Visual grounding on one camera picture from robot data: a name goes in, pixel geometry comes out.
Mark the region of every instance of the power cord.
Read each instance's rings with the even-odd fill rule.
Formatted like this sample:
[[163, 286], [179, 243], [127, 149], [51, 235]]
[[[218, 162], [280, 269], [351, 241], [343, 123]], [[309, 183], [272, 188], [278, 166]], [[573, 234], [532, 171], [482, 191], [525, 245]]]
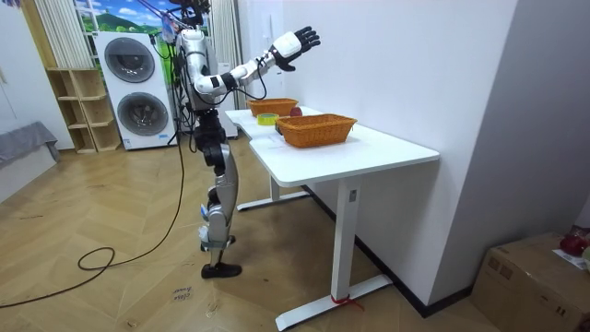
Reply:
[[[176, 54], [174, 53], [173, 49], [171, 50], [170, 45], [168, 45], [168, 56], [166, 56], [166, 57], [162, 56], [158, 52], [158, 50], [156, 49], [155, 37], [156, 37], [156, 35], [149, 35], [150, 41], [152, 43], [152, 46], [154, 47], [154, 51], [156, 51], [156, 53], [159, 55], [159, 57], [162, 58], [162, 59], [164, 59], [164, 60], [171, 59], [171, 83], [173, 84], [174, 83], [173, 82], [173, 79], [174, 79], [173, 69], [175, 69], [175, 68], [173, 68], [172, 66], [176, 64], [176, 61], [177, 61]], [[198, 91], [196, 91], [196, 90], [195, 90], [195, 95], [203, 103], [208, 104], [208, 105], [211, 105], [211, 106], [219, 106], [223, 101], [226, 100], [226, 98], [228, 97], [228, 95], [230, 93], [232, 93], [233, 91], [239, 91], [239, 92], [245, 94], [246, 96], [248, 96], [250, 98], [253, 98], [255, 100], [262, 100], [262, 99], [266, 98], [266, 94], [267, 94], [266, 84], [265, 84], [264, 80], [262, 79], [262, 76], [260, 75], [260, 67], [262, 66], [262, 62], [263, 61], [264, 61], [263, 59], [259, 59], [258, 60], [258, 67], [256, 68], [256, 70], [258, 72], [258, 77], [260, 78], [260, 82], [262, 83], [262, 86], [265, 89], [265, 94], [264, 94], [264, 96], [262, 98], [256, 98], [255, 96], [249, 94], [248, 92], [246, 92], [245, 90], [242, 90], [242, 89], [231, 89], [231, 90], [229, 90], [225, 94], [225, 96], [223, 97], [223, 99], [220, 102], [217, 102], [217, 103], [209, 103], [207, 101], [204, 101], [201, 98], [201, 96], [198, 93]], [[191, 88], [192, 89], [195, 89], [195, 87], [193, 86], [193, 82], [191, 82], [190, 78], [188, 77], [188, 74], [187, 74], [187, 71], [186, 71], [186, 63], [184, 63], [184, 78], [188, 80], [188, 82], [191, 85]], [[172, 102], [173, 102], [174, 106], [177, 105], [176, 99], [178, 99], [179, 102], [180, 102], [180, 104], [182, 104], [182, 102], [183, 102], [183, 92], [182, 92], [182, 89], [187, 90], [186, 87], [183, 87], [182, 77], [181, 77], [180, 81], [181, 81], [181, 86], [180, 86], [181, 91], [178, 92], [179, 94], [177, 94], [177, 91], [175, 89], [172, 89], [173, 90], [173, 92], [172, 92]], [[183, 121], [183, 117], [184, 117], [184, 119], [186, 119], [185, 124], [188, 125], [189, 128], [191, 128], [191, 136], [192, 136], [193, 127], [196, 124], [196, 115], [194, 115], [192, 113], [189, 113], [189, 117], [187, 118], [184, 115], [183, 110], [181, 109], [181, 117], [179, 118], [179, 121], [180, 122]], [[177, 126], [177, 131], [181, 131], [179, 125]], [[191, 148], [191, 143], [192, 143], [191, 141], [192, 141], [192, 139], [189, 141], [189, 149], [193, 153], [195, 153], [196, 152], [196, 149], [195, 149], [195, 151], [193, 151], [193, 149]], [[75, 290], [77, 288], [80, 288], [80, 287], [82, 287], [82, 286], [90, 283], [92, 280], [98, 278], [102, 273], [104, 273], [110, 267], [118, 267], [118, 266], [121, 266], [123, 264], [134, 262], [137, 259], [142, 258], [142, 257], [145, 257], [146, 255], [149, 255], [149, 254], [153, 253], [156, 249], [158, 249], [164, 243], [164, 241], [166, 241], [166, 239], [170, 235], [170, 232], [172, 231], [172, 228], [174, 227], [174, 224], [176, 223], [176, 220], [178, 219], [178, 214], [181, 211], [181, 205], [182, 205], [182, 202], [183, 202], [183, 191], [184, 191], [184, 159], [183, 159], [183, 150], [181, 148], [181, 139], [180, 139], [180, 136], [179, 135], [176, 136], [176, 144], [178, 146], [178, 155], [180, 157], [181, 170], [182, 170], [181, 188], [180, 188], [180, 193], [179, 193], [179, 197], [178, 197], [178, 205], [176, 207], [176, 212], [174, 213], [174, 218], [172, 219], [172, 223], [170, 224], [170, 227], [168, 228], [168, 230], [166, 231], [166, 234], [164, 234], [164, 237], [162, 237], [162, 239], [159, 241], [158, 244], [156, 244], [153, 248], [149, 249], [148, 251], [146, 251], [142, 255], [136, 256], [136, 257], [131, 258], [131, 259], [124, 260], [122, 262], [114, 263], [114, 264], [112, 263], [112, 261], [114, 260], [114, 258], [116, 256], [116, 251], [114, 250], [113, 247], [104, 246], [104, 247], [100, 247], [100, 248], [94, 249], [94, 250], [92, 250], [92, 251], [84, 254], [83, 256], [81, 256], [78, 259], [78, 261], [77, 261], [77, 267], [79, 269], [83, 270], [83, 271], [99, 271], [99, 273], [97, 273], [93, 277], [91, 277], [89, 279], [86, 279], [86, 280], [84, 280], [84, 281], [82, 281], [82, 282], [80, 282], [80, 283], [78, 283], [78, 284], [76, 284], [74, 286], [71, 286], [71, 287], [68, 287], [68, 288], [65, 288], [65, 289], [62, 289], [62, 290], [58, 290], [58, 291], [55, 291], [55, 292], [52, 292], [52, 293], [49, 293], [49, 294], [46, 294], [46, 295], [42, 295], [42, 296], [39, 296], [39, 297], [36, 297], [36, 298], [32, 298], [32, 299], [28, 299], [28, 300], [20, 301], [20, 302], [13, 302], [13, 303], [9, 303], [9, 304], [0, 304], [0, 309], [15, 307], [15, 306], [19, 306], [19, 305], [27, 304], [27, 303], [32, 303], [32, 302], [37, 302], [37, 301], [40, 301], [40, 300], [45, 300], [45, 299], [52, 298], [53, 296], [64, 294], [64, 293], [69, 292], [69, 291], [73, 291], [73, 290]], [[84, 267], [84, 266], [82, 266], [82, 261], [86, 257], [88, 257], [88, 256], [90, 256], [90, 255], [92, 255], [94, 253], [100, 252], [100, 251], [108, 251], [108, 252], [111, 253], [111, 258], [109, 258], [109, 263], [107, 263], [105, 266], [102, 266], [102, 267]]]
[[[92, 278], [86, 279], [72, 287], [68, 287], [66, 289], [63, 290], [58, 290], [56, 292], [53, 293], [49, 293], [46, 295], [42, 295], [36, 298], [32, 298], [32, 299], [28, 299], [25, 301], [21, 301], [21, 302], [14, 302], [14, 303], [9, 303], [9, 304], [0, 304], [0, 309], [4, 309], [4, 308], [10, 308], [10, 307], [15, 307], [18, 305], [22, 305], [22, 304], [27, 304], [27, 303], [31, 303], [31, 302], [36, 302], [36, 301], [40, 301], [40, 300], [45, 300], [48, 298], [51, 298], [53, 296], [57, 296], [63, 293], [66, 293], [68, 291], [73, 291], [77, 288], [80, 288], [86, 284], [88, 284], [89, 282], [91, 282], [92, 280], [98, 278], [102, 273], [104, 273], [104, 271], [106, 271], [108, 268], [110, 267], [118, 267], [121, 266], [123, 264], [127, 264], [127, 263], [131, 263], [133, 261], [136, 261], [137, 259], [144, 257], [146, 255], [151, 254], [152, 252], [154, 252], [156, 249], [158, 249], [163, 243], [164, 241], [168, 238], [168, 235], [170, 235], [170, 232], [172, 231], [172, 227], [174, 227], [174, 223], [176, 223], [176, 219], [178, 218], [178, 214], [180, 213], [181, 210], [181, 203], [183, 201], [183, 191], [184, 191], [184, 160], [183, 160], [183, 150], [181, 149], [181, 141], [178, 137], [176, 137], [176, 143], [178, 144], [178, 155], [180, 156], [180, 161], [181, 161], [181, 169], [182, 169], [182, 176], [181, 176], [181, 190], [180, 190], [180, 194], [178, 197], [178, 206], [176, 207], [176, 213], [174, 214], [174, 218], [172, 219], [172, 223], [170, 224], [170, 227], [168, 228], [168, 230], [166, 231], [166, 234], [164, 235], [164, 237], [159, 241], [158, 244], [156, 244], [153, 248], [149, 249], [148, 251], [146, 251], [145, 253], [143, 253], [142, 255], [139, 255], [137, 257], [131, 258], [131, 259], [127, 259], [124, 260], [123, 262], [118, 262], [118, 263], [112, 263], [112, 261], [114, 260], [115, 257], [115, 250], [113, 247], [110, 246], [104, 246], [104, 247], [100, 247], [97, 249], [92, 250], [91, 252], [86, 253], [85, 255], [81, 256], [80, 259], [78, 259], [77, 261], [77, 267], [81, 270], [84, 271], [99, 271], [99, 273], [97, 273], [96, 275], [94, 275]], [[83, 267], [82, 266], [82, 261], [97, 252], [100, 251], [108, 251], [111, 253], [111, 258], [109, 259], [109, 263], [107, 263], [105, 266], [102, 267]]]

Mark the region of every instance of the orange basket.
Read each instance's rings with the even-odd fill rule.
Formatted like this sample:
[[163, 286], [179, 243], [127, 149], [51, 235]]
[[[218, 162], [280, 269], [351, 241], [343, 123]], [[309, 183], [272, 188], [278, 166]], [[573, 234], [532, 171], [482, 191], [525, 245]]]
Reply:
[[277, 119], [277, 125], [287, 143], [297, 148], [318, 147], [342, 143], [357, 122], [346, 116], [321, 114]]
[[248, 107], [252, 110], [252, 116], [258, 114], [272, 113], [278, 116], [289, 116], [291, 109], [298, 101], [289, 98], [267, 99], [262, 101], [247, 101]]

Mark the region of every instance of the wooden floor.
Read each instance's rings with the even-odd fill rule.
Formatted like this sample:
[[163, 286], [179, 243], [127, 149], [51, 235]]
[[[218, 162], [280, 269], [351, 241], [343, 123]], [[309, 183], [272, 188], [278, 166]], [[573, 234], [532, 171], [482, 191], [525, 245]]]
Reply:
[[[264, 168], [247, 139], [232, 141], [241, 172], [239, 202], [268, 197]], [[335, 224], [310, 199], [236, 212], [237, 243], [224, 260], [235, 279], [202, 280], [199, 207], [212, 171], [184, 147], [183, 207], [154, 253], [115, 267], [88, 285], [41, 302], [0, 310], [0, 331], [276, 331], [275, 318], [329, 294]], [[169, 227], [181, 181], [176, 148], [97, 155], [62, 162], [0, 205], [0, 303], [57, 291], [87, 279], [84, 253], [105, 245], [115, 261], [151, 248]], [[352, 281], [379, 274], [355, 249]], [[87, 265], [106, 263], [108, 255]], [[426, 320], [394, 287], [296, 326], [293, 331], [497, 332], [468, 301]]]

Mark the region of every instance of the humanoid robot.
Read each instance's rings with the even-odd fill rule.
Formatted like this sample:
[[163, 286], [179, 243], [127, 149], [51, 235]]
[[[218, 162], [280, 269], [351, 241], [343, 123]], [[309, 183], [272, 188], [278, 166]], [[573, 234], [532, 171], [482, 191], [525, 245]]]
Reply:
[[[217, 68], [217, 60], [205, 33], [200, 29], [203, 14], [208, 13], [208, 0], [170, 0], [179, 7], [167, 12], [156, 10], [144, 0], [140, 2], [162, 18], [165, 25], [163, 31], [168, 31], [168, 36], [163, 36], [164, 40], [175, 46], [177, 56], [172, 60], [179, 69], [179, 77], [174, 80], [178, 85], [176, 88], [184, 88], [188, 95], [190, 102], [185, 106], [189, 112], [195, 113], [199, 123], [194, 132], [196, 147], [215, 174], [215, 185], [209, 189], [206, 208], [201, 211], [208, 223], [206, 234], [201, 236], [201, 245], [211, 254], [211, 260], [201, 270], [201, 276], [204, 279], [238, 276], [242, 267], [221, 262], [224, 250], [235, 242], [235, 238], [230, 236], [230, 227], [239, 179], [230, 145], [215, 109], [220, 104], [216, 102], [216, 97], [261, 78], [273, 65], [286, 72], [294, 71], [295, 67], [290, 63], [319, 45], [320, 37], [311, 27], [288, 32], [276, 39], [262, 56], [238, 65], [228, 73], [211, 75], [211, 68]], [[180, 17], [173, 14], [179, 11]]]

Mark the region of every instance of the red strap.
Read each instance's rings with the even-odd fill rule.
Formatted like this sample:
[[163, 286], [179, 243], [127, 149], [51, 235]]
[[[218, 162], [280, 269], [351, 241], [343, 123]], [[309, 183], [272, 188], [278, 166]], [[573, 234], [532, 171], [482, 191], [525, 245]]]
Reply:
[[330, 295], [330, 297], [332, 298], [332, 302], [334, 302], [335, 304], [346, 305], [346, 304], [352, 303], [352, 304], [358, 306], [362, 311], [365, 311], [365, 308], [362, 305], [360, 305], [360, 303], [350, 299], [350, 295], [347, 296], [346, 299], [342, 299], [342, 300], [336, 300], [336, 299], [334, 299], [334, 296], [332, 296], [332, 295]]

